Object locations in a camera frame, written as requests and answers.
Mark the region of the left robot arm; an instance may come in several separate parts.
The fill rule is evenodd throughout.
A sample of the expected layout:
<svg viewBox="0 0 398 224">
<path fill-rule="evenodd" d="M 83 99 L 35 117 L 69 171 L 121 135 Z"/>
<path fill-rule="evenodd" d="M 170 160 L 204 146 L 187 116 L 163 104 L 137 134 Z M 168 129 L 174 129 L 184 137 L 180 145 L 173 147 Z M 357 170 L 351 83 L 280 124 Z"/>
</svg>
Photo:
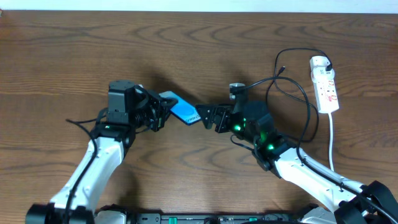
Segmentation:
<svg viewBox="0 0 398 224">
<path fill-rule="evenodd" d="M 164 127 L 173 98 L 164 98 L 129 80 L 109 83 L 108 105 L 94 120 L 87 150 L 74 173 L 46 205 L 33 204 L 26 223 L 132 223 L 133 215 L 112 205 L 97 212 L 109 178 L 121 165 L 136 135 Z"/>
</svg>

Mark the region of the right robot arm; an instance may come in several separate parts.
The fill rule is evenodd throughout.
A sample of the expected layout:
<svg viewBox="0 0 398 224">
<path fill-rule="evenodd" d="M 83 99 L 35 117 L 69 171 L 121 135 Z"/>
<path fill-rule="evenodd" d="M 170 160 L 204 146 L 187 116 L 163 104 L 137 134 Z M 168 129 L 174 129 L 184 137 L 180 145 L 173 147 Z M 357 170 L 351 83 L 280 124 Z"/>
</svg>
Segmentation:
<svg viewBox="0 0 398 224">
<path fill-rule="evenodd" d="M 281 135 L 265 103 L 197 105 L 206 129 L 231 132 L 253 145 L 257 163 L 321 202 L 337 223 L 397 223 L 397 200 L 382 183 L 350 180 L 318 163 Z"/>
</svg>

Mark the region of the blue Galaxy smartphone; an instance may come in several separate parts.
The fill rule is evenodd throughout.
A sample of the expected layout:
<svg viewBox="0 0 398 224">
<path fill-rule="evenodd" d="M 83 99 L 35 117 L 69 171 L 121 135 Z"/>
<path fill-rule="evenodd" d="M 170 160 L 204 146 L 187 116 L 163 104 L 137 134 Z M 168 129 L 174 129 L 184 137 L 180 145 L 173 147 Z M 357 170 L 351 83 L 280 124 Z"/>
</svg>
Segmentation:
<svg viewBox="0 0 398 224">
<path fill-rule="evenodd" d="M 165 91 L 159 94 L 166 99 L 177 100 L 177 103 L 171 108 L 171 113 L 186 125 L 192 125 L 201 120 L 200 115 L 197 113 L 195 107 L 185 101 L 172 91 Z"/>
</svg>

